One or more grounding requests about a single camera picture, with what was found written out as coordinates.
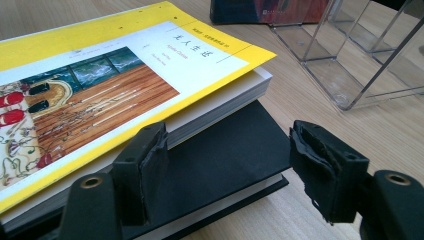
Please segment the book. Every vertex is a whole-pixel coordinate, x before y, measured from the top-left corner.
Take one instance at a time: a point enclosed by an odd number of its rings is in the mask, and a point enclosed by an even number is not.
[[[262,96],[271,80],[271,74],[258,67],[223,88],[197,101],[189,107],[165,119],[168,148],[194,136],[212,124]],[[118,146],[69,174],[60,181],[31,196],[22,204],[5,212],[0,220],[6,230],[24,225],[48,212],[63,207],[68,188],[78,178],[99,171],[107,171],[126,144]]]
[[[0,214],[275,56],[169,2],[2,41],[0,54]]]
[[[328,3],[328,0],[212,0],[210,19],[215,24],[318,23]]]
[[[281,173],[290,166],[289,154],[282,129],[258,101],[250,103],[168,151],[154,214],[146,225],[123,226],[123,238],[179,239],[282,188],[288,184]],[[56,226],[50,229],[58,227],[57,221],[51,224]],[[10,234],[37,236],[41,228],[21,230]]]

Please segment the black clamp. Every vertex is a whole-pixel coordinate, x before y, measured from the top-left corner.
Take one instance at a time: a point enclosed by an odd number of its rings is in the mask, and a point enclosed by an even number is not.
[[[59,239],[121,239],[123,225],[147,224],[169,161],[166,140],[163,122],[149,125],[118,155],[109,174],[90,174],[74,182]]]
[[[363,217],[363,239],[424,239],[424,191],[410,176],[367,173],[369,160],[321,126],[295,121],[290,161],[313,205],[330,223]]]

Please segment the wooden desk surface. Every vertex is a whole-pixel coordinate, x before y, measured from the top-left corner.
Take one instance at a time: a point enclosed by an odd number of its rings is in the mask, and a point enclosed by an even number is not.
[[[0,0],[0,40],[85,21],[154,0]],[[177,7],[211,24],[210,1],[173,0]],[[215,26],[278,54],[264,67],[274,77],[261,103],[286,133],[296,119],[315,122],[371,160],[369,172],[391,169],[424,183],[424,100],[407,97],[379,106],[340,112],[265,25]],[[186,239],[359,239],[354,224],[325,223],[292,170],[289,186]]]

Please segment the clear acrylic organizer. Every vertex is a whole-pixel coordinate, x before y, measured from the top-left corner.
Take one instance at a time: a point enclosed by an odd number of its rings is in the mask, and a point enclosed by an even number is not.
[[[424,40],[422,13],[402,11],[412,18],[408,24],[413,26],[381,65],[348,41],[369,5],[368,0],[333,0],[318,25],[271,27],[341,110],[422,95],[424,91],[424,46],[420,45]],[[335,24],[342,22],[346,32]]]

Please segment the book cover illustration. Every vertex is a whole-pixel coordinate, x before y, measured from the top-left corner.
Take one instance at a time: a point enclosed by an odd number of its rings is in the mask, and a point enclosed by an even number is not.
[[[275,54],[168,2],[0,42],[0,216]]]
[[[128,47],[0,86],[0,191],[176,95]]]

